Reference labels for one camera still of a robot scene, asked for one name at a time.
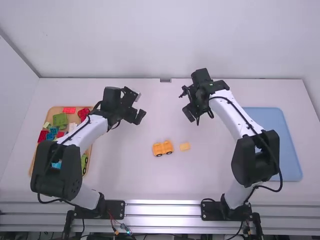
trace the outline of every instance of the building block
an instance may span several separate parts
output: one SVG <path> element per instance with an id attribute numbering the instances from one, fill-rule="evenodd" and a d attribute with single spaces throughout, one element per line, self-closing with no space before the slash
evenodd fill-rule
<path id="1" fill-rule="evenodd" d="M 76 127 L 77 127 L 77 124 L 75 122 L 70 122 L 68 132 L 72 133 L 76 129 Z"/>
<path id="2" fill-rule="evenodd" d="M 66 113 L 66 114 L 74 114 L 76 112 L 76 108 L 75 107 L 64 107 L 62 112 Z"/>
<path id="3" fill-rule="evenodd" d="M 83 108 L 81 110 L 78 111 L 78 117 L 86 117 L 88 114 L 90 113 L 89 108 Z"/>
<path id="4" fill-rule="evenodd" d="M 57 138 L 61 138 L 65 135 L 65 133 L 63 131 L 58 131 L 58 133 L 56 134 Z"/>
<path id="5" fill-rule="evenodd" d="M 40 132 L 39 138 L 38 138 L 38 144 L 41 143 L 42 141 L 46 140 L 46 135 L 49 133 L 47 130 L 42 130 Z"/>
<path id="6" fill-rule="evenodd" d="M 47 133 L 45 135 L 45 139 L 48 140 L 48 141 L 52 141 L 54 138 L 55 137 L 54 137 L 53 133 Z"/>
<path id="7" fill-rule="evenodd" d="M 81 116 L 80 117 L 80 121 L 83 122 L 84 120 L 86 120 L 87 116 Z"/>
<path id="8" fill-rule="evenodd" d="M 44 129 L 49 129 L 49 128 L 51 128 L 50 122 L 46 121 L 46 122 L 43 124 L 43 128 L 44 128 Z"/>
<path id="9" fill-rule="evenodd" d="M 180 144 L 180 150 L 182 152 L 187 151 L 190 149 L 190 143 L 189 142 L 185 142 L 185 143 L 181 143 Z"/>
<path id="10" fill-rule="evenodd" d="M 67 125 L 61 125 L 61 126 L 59 126 L 59 130 L 64 130 L 64 129 L 66 129 L 67 128 Z"/>
<path id="11" fill-rule="evenodd" d="M 56 135 L 58 133 L 58 129 L 56 127 L 51 127 L 50 128 L 50 133 Z"/>
<path id="12" fill-rule="evenodd" d="M 52 118 L 53 118 L 53 125 L 60 127 L 60 129 L 62 125 L 68 124 L 68 118 L 64 112 L 60 114 L 55 114 L 53 115 Z"/>

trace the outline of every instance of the wire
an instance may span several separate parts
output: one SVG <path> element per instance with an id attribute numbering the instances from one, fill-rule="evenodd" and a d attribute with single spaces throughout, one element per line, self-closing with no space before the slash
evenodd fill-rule
<path id="1" fill-rule="evenodd" d="M 233 235 L 232 237 L 229 237 L 229 238 L 225 239 L 225 240 L 231 240 L 231 239 L 235 238 L 236 236 L 238 236 L 238 235 L 239 235 L 239 233 L 240 233 L 240 231 L 241 231 L 241 229 L 242 229 L 242 225 L 243 225 L 243 224 L 244 224 L 244 221 L 241 221 L 241 224 L 240 224 L 239 230 L 236 232 L 236 234 L 235 234 L 235 235 Z"/>
<path id="2" fill-rule="evenodd" d="M 94 105 L 93 109 L 97 109 L 101 103 L 102 103 L 102 101 L 98 101 L 98 102 Z"/>
<path id="3" fill-rule="evenodd" d="M 262 137 L 259 136 L 259 134 L 257 133 L 257 131 L 252 127 L 252 125 L 249 123 L 249 121 L 245 118 L 245 116 L 240 112 L 240 110 L 235 106 L 235 104 L 230 101 L 228 98 L 224 97 L 224 96 L 213 96 L 213 97 L 210 97 L 209 98 L 209 101 L 212 100 L 212 99 L 224 99 L 227 101 L 228 104 L 231 104 L 232 107 L 238 112 L 238 114 L 242 117 L 242 119 L 245 121 L 245 123 L 248 125 L 248 127 L 253 131 L 253 133 L 255 134 L 255 136 L 259 139 L 259 141 L 262 143 L 262 145 L 267 149 L 268 153 L 270 154 L 271 158 L 273 159 L 274 161 L 274 164 L 275 164 L 275 167 L 277 168 L 277 171 L 279 173 L 279 178 L 280 178 L 280 186 L 278 189 L 272 189 L 270 187 L 267 187 L 267 186 L 263 186 L 263 185 L 256 185 L 253 187 L 250 195 L 247 197 L 247 199 L 243 202 L 243 203 L 246 203 L 249 198 L 252 196 L 252 194 L 254 193 L 254 191 L 258 188 L 263 188 L 263 189 L 267 189 L 269 191 L 272 191 L 274 193 L 278 193 L 281 191 L 281 189 L 283 188 L 283 177 L 282 177 L 282 172 L 281 172 L 281 169 L 280 169 L 280 166 L 276 160 L 276 157 L 274 156 L 272 150 L 270 149 L 270 147 L 267 145 L 267 143 L 265 142 L 265 140 L 263 140 Z"/>
<path id="4" fill-rule="evenodd" d="M 37 194 L 37 197 L 38 197 L 39 203 L 41 203 L 41 204 L 51 204 L 51 203 L 54 203 L 54 202 L 58 202 L 58 201 L 59 201 L 59 202 L 64 202 L 64 203 L 69 204 L 69 205 L 74 206 L 74 207 L 77 206 L 77 205 L 75 205 L 75 204 L 73 204 L 73 203 L 71 203 L 71 202 L 69 202 L 69 201 L 67 201 L 67 200 L 64 200 L 64 199 L 62 199 L 62 198 L 57 198 L 57 199 L 50 200 L 50 201 L 42 201 L 41 198 L 40 198 L 40 193 Z"/>
<path id="5" fill-rule="evenodd" d="M 82 232 L 81 232 L 80 238 L 82 234 L 84 234 L 84 232 L 85 232 L 85 220 L 82 218 Z"/>
<path id="6" fill-rule="evenodd" d="M 201 200 L 201 203 L 204 201 L 211 201 L 211 202 L 215 202 L 215 200 L 213 200 L 212 198 L 204 198 Z"/>

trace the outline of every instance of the wooden tray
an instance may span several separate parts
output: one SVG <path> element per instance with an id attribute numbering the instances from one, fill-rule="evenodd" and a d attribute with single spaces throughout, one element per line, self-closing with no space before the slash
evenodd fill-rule
<path id="1" fill-rule="evenodd" d="M 80 124 L 81 120 L 78 117 L 78 111 L 84 108 L 88 108 L 90 110 L 93 109 L 93 107 L 91 106 L 53 106 L 49 109 L 48 113 L 46 114 L 45 120 L 43 122 L 43 124 L 45 124 L 45 122 L 49 122 L 51 125 L 53 124 L 53 115 L 55 114 L 61 114 L 64 108 L 75 108 L 75 113 L 74 114 L 66 114 L 67 118 L 68 118 L 68 123 L 76 123 L 76 124 Z M 61 130 L 61 132 L 67 132 L 69 130 L 69 124 L 67 125 L 66 129 Z M 35 162 L 35 157 L 36 157 L 36 150 L 37 150 L 38 144 L 36 144 L 35 147 L 35 151 L 33 154 L 33 159 L 29 168 L 29 176 L 31 177 L 32 175 L 32 171 L 34 169 L 34 162 Z M 82 177 L 84 177 L 88 170 L 89 170 L 89 163 L 90 163 L 90 156 L 91 156 L 91 148 L 92 145 L 84 152 L 87 156 L 88 156 L 88 163 L 86 165 L 86 172 L 85 174 L 82 175 Z"/>

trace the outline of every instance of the white table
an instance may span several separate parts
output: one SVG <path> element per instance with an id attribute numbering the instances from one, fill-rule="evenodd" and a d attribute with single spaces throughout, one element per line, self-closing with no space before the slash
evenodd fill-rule
<path id="1" fill-rule="evenodd" d="M 259 189 L 251 198 L 265 234 L 320 235 L 320 123 L 302 80 L 225 79 L 243 107 L 282 109 L 303 172 L 300 182 L 285 182 L 280 193 Z M 41 79 L 0 181 L 0 231 L 62 231 L 64 203 L 42 205 L 30 190 L 28 170 L 47 111 L 53 106 L 94 105 L 106 86 L 140 91 L 134 104 L 147 114 L 139 126 L 120 126 L 94 142 L 84 182 L 107 199 L 126 200 L 123 220 L 134 233 L 235 233 L 239 222 L 200 218 L 200 200 L 220 199 L 233 179 L 235 143 L 218 116 L 203 116 L 200 126 L 182 112 L 178 98 L 191 79 Z M 171 155 L 156 158 L 152 145 L 170 139 Z M 190 142 L 181 152 L 179 144 Z M 279 182 L 268 182 L 278 188 Z M 112 232 L 108 220 L 86 220 L 86 231 Z M 73 231 L 82 230 L 75 220 Z"/>

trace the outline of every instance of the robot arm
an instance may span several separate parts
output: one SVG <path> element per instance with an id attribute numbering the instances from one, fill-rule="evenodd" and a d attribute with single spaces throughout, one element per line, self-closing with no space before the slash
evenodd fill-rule
<path id="1" fill-rule="evenodd" d="M 132 107 L 139 97 L 139 93 L 127 87 L 106 87 L 103 100 L 74 132 L 57 141 L 43 141 L 38 145 L 30 187 L 38 193 L 41 203 L 49 203 L 41 201 L 40 194 L 43 194 L 97 213 L 104 212 L 103 194 L 82 184 L 81 156 L 97 138 L 120 124 L 121 120 L 140 124 L 146 112 L 142 109 L 138 112 Z M 61 167 L 53 167 L 52 163 L 58 162 Z"/>
<path id="2" fill-rule="evenodd" d="M 183 86 L 179 96 L 187 95 L 190 101 L 182 109 L 184 114 L 198 125 L 202 114 L 207 113 L 213 119 L 213 112 L 217 113 L 236 141 L 231 161 L 235 180 L 221 196 L 223 214 L 231 219 L 234 210 L 249 200 L 257 184 L 269 181 L 280 172 L 279 136 L 274 130 L 265 131 L 251 119 L 229 86 L 223 80 L 213 81 L 206 68 L 196 70 L 191 78 L 193 84 Z"/>

